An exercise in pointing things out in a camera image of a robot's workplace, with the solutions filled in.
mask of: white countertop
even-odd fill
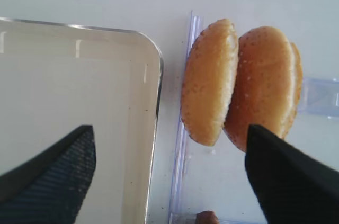
[[[160,47],[164,80],[149,223],[167,223],[190,10],[205,25],[230,18],[241,35],[272,25],[294,41],[305,75],[339,77],[339,0],[0,0],[0,16],[142,31]]]

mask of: hamburger bun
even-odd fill
[[[225,132],[246,151],[250,124],[260,124],[284,138],[300,99],[302,71],[294,43],[273,27],[252,29],[239,38],[236,84]]]
[[[182,120],[190,137],[213,146],[224,126],[238,64],[234,25],[219,20],[200,33],[187,60],[181,93]]]

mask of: tray rim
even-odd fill
[[[156,135],[157,135],[157,126],[158,126],[158,115],[159,115],[159,107],[160,107],[160,97],[161,97],[161,90],[163,84],[163,74],[164,74],[164,61],[162,57],[162,52],[158,45],[145,33],[136,31],[136,30],[125,30],[125,29],[118,29],[118,28],[106,28],[106,27],[98,27],[98,26],[87,26],[87,25],[79,25],[79,24],[66,24],[66,23],[55,23],[55,22],[46,22],[46,21],[35,21],[35,20],[26,20],[26,19],[16,19],[11,17],[1,17],[0,22],[17,22],[17,23],[28,23],[28,24],[39,24],[39,25],[46,25],[46,26],[60,26],[66,28],[74,28],[74,29],[82,29],[82,30],[94,30],[94,31],[106,31],[106,32],[121,32],[121,33],[132,33],[137,34],[145,39],[147,39],[153,47],[157,51],[158,55],[158,66],[159,66],[159,75],[157,81],[157,102],[156,102],[156,112],[155,112],[155,119],[154,119],[154,132],[153,132],[153,139],[152,139],[152,149],[151,149],[151,157],[150,157],[150,172],[149,172],[149,179],[148,179],[148,186],[147,186],[147,200],[145,205],[145,217],[144,217],[144,224],[147,222],[148,217],[148,210],[149,210],[149,195],[150,195],[150,185],[151,179],[153,176],[153,162],[154,162],[154,151],[155,151],[155,142],[156,142]]]

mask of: stainless steel tray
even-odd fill
[[[162,74],[142,33],[0,18],[0,174],[92,124],[77,223],[146,223]]]

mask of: food item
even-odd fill
[[[301,80],[298,49],[280,30],[264,26],[241,36],[236,84],[225,121],[230,140],[246,151],[250,124],[284,138],[296,116]]]
[[[214,212],[204,211],[197,214],[195,224],[220,224],[220,222]]]
[[[191,138],[213,146],[224,126],[238,63],[234,25],[219,20],[193,44],[181,93],[182,120]]]

